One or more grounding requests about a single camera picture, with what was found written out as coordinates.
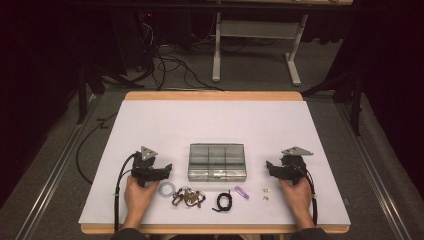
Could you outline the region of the dark computer tower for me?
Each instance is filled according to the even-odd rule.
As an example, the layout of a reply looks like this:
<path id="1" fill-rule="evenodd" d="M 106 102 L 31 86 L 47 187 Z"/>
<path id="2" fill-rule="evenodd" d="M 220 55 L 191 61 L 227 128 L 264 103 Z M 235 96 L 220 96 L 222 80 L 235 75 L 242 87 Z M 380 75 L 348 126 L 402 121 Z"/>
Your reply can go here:
<path id="1" fill-rule="evenodd" d="M 129 9 L 111 11 L 114 31 L 125 70 L 146 69 L 152 60 L 147 42 L 142 42 L 142 24 L 138 12 Z"/>

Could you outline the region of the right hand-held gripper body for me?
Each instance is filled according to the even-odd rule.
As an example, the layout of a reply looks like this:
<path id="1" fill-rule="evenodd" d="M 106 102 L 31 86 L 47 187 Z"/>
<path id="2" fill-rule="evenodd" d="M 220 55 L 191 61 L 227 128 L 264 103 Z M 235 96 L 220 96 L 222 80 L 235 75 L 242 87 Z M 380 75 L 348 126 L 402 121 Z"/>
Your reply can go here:
<path id="1" fill-rule="evenodd" d="M 306 168 L 303 154 L 310 155 L 310 152 L 299 149 L 297 146 L 283 150 L 282 176 L 281 179 L 289 180 L 293 185 L 297 185 L 301 178 L 305 177 L 310 185 L 313 185 L 313 179 Z"/>

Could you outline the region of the dark curtain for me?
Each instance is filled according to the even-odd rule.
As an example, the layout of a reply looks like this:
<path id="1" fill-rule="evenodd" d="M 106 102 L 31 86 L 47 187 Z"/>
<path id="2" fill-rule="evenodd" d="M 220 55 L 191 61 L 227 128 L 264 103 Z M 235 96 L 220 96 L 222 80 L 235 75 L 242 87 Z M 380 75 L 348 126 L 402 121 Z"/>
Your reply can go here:
<path id="1" fill-rule="evenodd" d="M 378 38 L 364 92 L 424 198 L 424 0 L 362 0 L 361 6 L 374 11 L 358 36 Z"/>
<path id="2" fill-rule="evenodd" d="M 77 91 L 79 9 L 0 0 L 0 208 Z"/>

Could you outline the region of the person's right hand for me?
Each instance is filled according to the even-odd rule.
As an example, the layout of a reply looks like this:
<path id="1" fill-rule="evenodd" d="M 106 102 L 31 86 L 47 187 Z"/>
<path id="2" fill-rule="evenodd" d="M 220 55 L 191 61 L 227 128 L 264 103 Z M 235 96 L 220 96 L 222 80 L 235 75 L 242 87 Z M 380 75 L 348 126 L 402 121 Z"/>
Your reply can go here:
<path id="1" fill-rule="evenodd" d="M 312 201 L 312 192 L 308 180 L 303 177 L 294 186 L 286 180 L 279 181 L 285 200 L 294 216 L 300 219 L 311 218 L 309 207 Z"/>

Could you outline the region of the metal floor rail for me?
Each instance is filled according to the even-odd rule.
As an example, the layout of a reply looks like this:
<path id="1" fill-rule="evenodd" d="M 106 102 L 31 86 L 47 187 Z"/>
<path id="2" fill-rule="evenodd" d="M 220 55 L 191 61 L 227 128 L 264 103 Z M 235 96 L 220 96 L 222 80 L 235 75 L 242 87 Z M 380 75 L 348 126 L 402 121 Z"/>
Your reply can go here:
<path id="1" fill-rule="evenodd" d="M 59 158 L 50 172 L 45 184 L 43 185 L 31 211 L 27 215 L 18 234 L 14 240 L 31 240 L 38 224 L 44 215 L 54 193 L 69 165 L 70 155 L 88 121 L 88 118 L 98 104 L 99 98 L 92 94 L 88 100 L 88 111 L 80 123 L 74 127 L 69 139 L 67 140 Z"/>
<path id="2" fill-rule="evenodd" d="M 345 125 L 355 143 L 357 150 L 361 156 L 361 161 L 364 165 L 366 175 L 370 185 L 375 193 L 380 208 L 382 209 L 386 220 L 397 240 L 412 240 L 409 231 L 407 230 L 404 221 L 402 220 L 398 208 L 384 185 L 370 154 L 368 153 L 361 137 L 356 134 L 350 123 L 350 115 L 347 107 L 344 104 L 336 105 L 339 114 L 343 118 Z"/>

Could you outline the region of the white metal desk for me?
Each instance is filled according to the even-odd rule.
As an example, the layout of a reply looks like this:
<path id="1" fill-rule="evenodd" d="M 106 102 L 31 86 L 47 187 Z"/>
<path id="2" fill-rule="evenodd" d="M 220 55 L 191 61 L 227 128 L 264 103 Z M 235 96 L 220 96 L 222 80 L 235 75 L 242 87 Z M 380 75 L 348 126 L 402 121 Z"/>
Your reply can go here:
<path id="1" fill-rule="evenodd" d="M 277 5 L 278 7 L 294 5 L 296 7 L 317 6 L 351 6 L 353 0 L 216 0 L 216 3 L 252 3 Z M 300 86 L 301 80 L 295 64 L 295 56 L 305 30 L 309 14 L 302 13 L 294 20 L 228 20 L 220 12 L 215 14 L 215 49 L 213 58 L 212 81 L 221 79 L 221 40 L 223 37 L 259 38 L 291 40 L 292 48 L 284 53 L 285 62 L 292 84 Z"/>

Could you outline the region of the black metal stand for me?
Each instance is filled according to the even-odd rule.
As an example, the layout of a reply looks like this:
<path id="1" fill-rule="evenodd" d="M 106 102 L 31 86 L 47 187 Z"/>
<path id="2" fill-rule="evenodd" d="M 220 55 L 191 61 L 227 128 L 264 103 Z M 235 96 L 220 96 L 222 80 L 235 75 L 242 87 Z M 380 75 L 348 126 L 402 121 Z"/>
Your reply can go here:
<path id="1" fill-rule="evenodd" d="M 79 123 L 88 114 L 87 88 L 90 88 L 94 95 L 102 95 L 105 92 L 105 86 L 102 80 L 103 76 L 108 76 L 129 88 L 143 88 L 143 85 L 137 85 L 99 65 L 90 62 L 83 63 L 78 74 Z"/>
<path id="2" fill-rule="evenodd" d="M 325 80 L 324 82 L 302 91 L 303 97 L 311 96 L 320 91 L 333 90 L 333 101 L 335 103 L 351 103 L 350 123 L 357 136 L 360 135 L 359 115 L 361 112 L 363 77 L 361 73 L 347 72 L 337 77 Z"/>

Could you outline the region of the person's left hand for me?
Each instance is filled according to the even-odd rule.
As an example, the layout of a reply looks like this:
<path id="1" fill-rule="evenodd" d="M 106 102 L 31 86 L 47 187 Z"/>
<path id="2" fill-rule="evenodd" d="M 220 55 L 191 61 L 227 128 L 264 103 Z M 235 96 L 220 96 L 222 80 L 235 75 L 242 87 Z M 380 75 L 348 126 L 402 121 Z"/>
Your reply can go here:
<path id="1" fill-rule="evenodd" d="M 142 218 L 159 186 L 159 181 L 152 182 L 148 187 L 141 187 L 136 178 L 127 178 L 125 202 L 128 214 Z"/>

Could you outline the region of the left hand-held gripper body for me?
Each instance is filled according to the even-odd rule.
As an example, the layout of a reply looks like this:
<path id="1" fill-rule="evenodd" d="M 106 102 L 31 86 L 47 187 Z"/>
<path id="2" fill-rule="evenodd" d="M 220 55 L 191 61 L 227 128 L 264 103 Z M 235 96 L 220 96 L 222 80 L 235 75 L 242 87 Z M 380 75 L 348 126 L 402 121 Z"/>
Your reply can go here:
<path id="1" fill-rule="evenodd" d="M 158 153 L 145 146 L 135 153 L 131 175 L 137 179 L 141 187 L 145 186 L 146 182 L 159 181 L 155 180 L 155 173 L 161 172 L 159 169 L 154 169 L 153 165 Z"/>

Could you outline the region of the clear grey compartment box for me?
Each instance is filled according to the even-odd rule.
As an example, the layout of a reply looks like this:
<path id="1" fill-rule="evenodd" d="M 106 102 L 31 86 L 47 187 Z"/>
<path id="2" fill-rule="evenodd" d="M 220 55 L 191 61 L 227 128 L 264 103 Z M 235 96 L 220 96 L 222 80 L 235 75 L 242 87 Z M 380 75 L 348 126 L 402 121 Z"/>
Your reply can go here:
<path id="1" fill-rule="evenodd" d="M 191 144 L 188 179 L 191 182 L 245 182 L 247 168 L 244 145 Z"/>

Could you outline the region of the white table sheet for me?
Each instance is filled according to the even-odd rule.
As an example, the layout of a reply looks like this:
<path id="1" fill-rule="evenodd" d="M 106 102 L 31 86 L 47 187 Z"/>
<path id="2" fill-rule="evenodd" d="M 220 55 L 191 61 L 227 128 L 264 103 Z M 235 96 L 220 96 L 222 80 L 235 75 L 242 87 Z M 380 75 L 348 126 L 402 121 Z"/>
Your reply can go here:
<path id="1" fill-rule="evenodd" d="M 231 210 L 216 212 L 217 196 L 233 192 L 234 186 L 231 183 L 190 183 L 189 147 L 193 143 L 243 144 L 247 179 L 240 186 L 250 199 L 233 193 Z M 280 185 L 266 167 L 266 161 L 277 164 L 282 151 L 293 146 L 310 152 L 304 161 L 314 180 L 319 223 L 343 226 L 350 223 L 306 102 L 189 100 L 126 100 L 122 103 L 80 223 L 113 223 L 114 192 L 125 185 L 117 179 L 118 174 L 125 160 L 142 146 L 158 153 L 156 167 L 172 163 L 169 180 L 176 187 L 189 185 L 206 195 L 200 207 L 173 205 L 170 199 L 157 195 L 144 217 L 146 225 L 264 227 L 293 223 Z M 263 200 L 263 196 L 268 196 L 269 200 Z"/>

